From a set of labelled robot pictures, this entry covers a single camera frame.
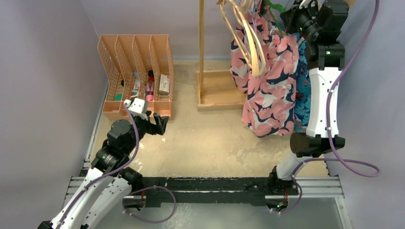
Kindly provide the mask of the pink shark print shorts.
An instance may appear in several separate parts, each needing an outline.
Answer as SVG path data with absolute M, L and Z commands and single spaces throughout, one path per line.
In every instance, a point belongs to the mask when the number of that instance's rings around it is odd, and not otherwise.
M 299 53 L 293 34 L 281 33 L 270 6 L 262 1 L 263 29 L 258 36 L 265 56 L 265 71 L 252 75 L 235 39 L 231 41 L 230 73 L 236 88 L 246 94 L 242 122 L 257 136 L 294 132 L 296 70 Z

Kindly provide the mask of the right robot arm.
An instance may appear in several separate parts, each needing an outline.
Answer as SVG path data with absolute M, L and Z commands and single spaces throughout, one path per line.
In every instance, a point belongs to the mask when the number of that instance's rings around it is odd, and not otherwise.
M 299 33 L 306 41 L 305 57 L 311 86 L 309 124 L 305 133 L 290 137 L 291 152 L 269 175 L 268 188 L 274 194 L 285 189 L 296 190 L 294 172 L 307 159 L 343 148 L 336 121 L 338 77 L 345 66 L 345 47 L 338 41 L 348 17 L 349 5 L 343 0 L 296 0 L 280 14 L 286 31 Z

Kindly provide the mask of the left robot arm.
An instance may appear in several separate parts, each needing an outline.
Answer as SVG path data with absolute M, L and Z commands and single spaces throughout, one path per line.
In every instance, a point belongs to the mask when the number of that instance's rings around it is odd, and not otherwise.
M 94 229 L 124 196 L 144 190 L 142 174 L 122 166 L 129 164 L 130 153 L 145 134 L 165 133 L 169 117 L 157 113 L 153 117 L 155 123 L 140 116 L 133 116 L 134 122 L 115 121 L 78 190 L 56 217 L 41 222 L 39 228 Z

